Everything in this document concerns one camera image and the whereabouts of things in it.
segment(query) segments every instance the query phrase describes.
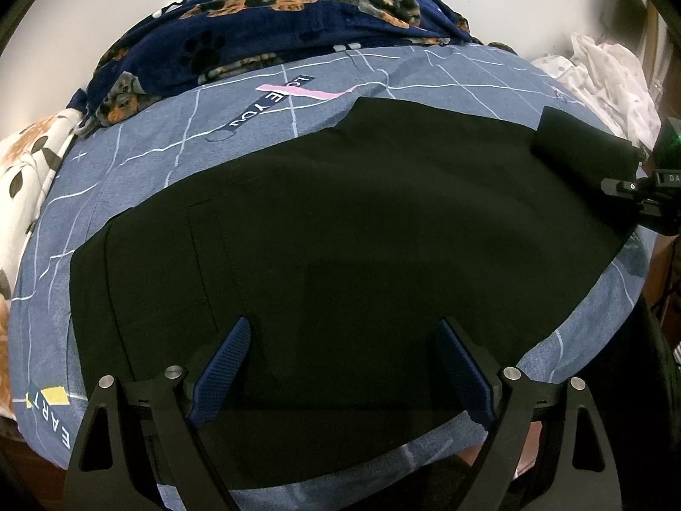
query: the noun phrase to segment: silver screw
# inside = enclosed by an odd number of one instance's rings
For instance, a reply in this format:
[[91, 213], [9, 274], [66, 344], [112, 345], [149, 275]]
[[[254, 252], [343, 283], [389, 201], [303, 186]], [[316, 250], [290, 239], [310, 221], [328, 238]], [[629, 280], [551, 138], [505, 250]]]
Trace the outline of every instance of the silver screw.
[[583, 390], [584, 388], [587, 387], [587, 383], [584, 382], [581, 378], [579, 377], [572, 377], [570, 378], [570, 384], [575, 390]]
[[173, 379], [173, 378], [178, 378], [180, 375], [182, 375], [182, 367], [179, 365], [171, 365], [170, 367], [166, 368], [166, 371], [164, 373], [166, 378]]
[[504, 369], [504, 376], [508, 378], [508, 380], [518, 380], [520, 378], [520, 371], [515, 367], [506, 367]]
[[100, 388], [111, 388], [111, 386], [114, 384], [114, 377], [111, 375], [104, 375], [102, 378], [100, 378]]

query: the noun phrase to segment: white wall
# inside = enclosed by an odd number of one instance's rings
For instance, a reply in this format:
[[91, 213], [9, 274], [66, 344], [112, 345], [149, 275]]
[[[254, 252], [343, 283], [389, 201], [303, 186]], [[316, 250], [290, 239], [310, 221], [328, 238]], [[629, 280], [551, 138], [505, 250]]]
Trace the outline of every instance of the white wall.
[[[0, 57], [0, 138], [62, 109], [101, 54], [135, 22], [174, 0], [36, 0]], [[605, 0], [444, 0], [484, 42], [534, 59], [599, 36]]]

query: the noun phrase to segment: dark clothing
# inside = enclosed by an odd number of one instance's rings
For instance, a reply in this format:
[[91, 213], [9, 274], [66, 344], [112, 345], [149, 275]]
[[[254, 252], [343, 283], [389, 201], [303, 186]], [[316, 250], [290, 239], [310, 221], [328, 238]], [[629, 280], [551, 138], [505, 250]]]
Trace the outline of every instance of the dark clothing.
[[227, 486], [366, 461], [461, 412], [430, 368], [438, 319], [502, 366], [567, 319], [635, 226], [590, 181], [637, 163], [555, 109], [535, 133], [359, 98], [337, 126], [176, 182], [75, 252], [86, 387], [186, 364], [243, 316], [251, 350], [201, 432]]

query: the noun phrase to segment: navy blue blanket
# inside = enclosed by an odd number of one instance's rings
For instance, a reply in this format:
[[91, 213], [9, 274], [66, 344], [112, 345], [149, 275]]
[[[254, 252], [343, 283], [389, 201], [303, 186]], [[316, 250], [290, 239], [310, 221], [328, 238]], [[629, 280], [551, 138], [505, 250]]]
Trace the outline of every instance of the navy blue blanket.
[[440, 0], [181, 0], [137, 23], [87, 87], [88, 135], [197, 85], [367, 47], [478, 42]]

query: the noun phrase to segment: textured blue pad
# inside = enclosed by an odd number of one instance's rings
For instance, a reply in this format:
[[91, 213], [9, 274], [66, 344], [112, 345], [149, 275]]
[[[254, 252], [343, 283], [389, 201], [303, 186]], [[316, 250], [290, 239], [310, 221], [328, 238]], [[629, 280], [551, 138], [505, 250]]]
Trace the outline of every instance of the textured blue pad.
[[189, 413], [189, 421], [195, 428], [200, 428], [217, 415], [250, 344], [251, 324], [241, 317], [194, 385], [194, 406]]
[[435, 340], [437, 353], [457, 397], [471, 419], [488, 431], [496, 420], [492, 388], [444, 319], [437, 324]]

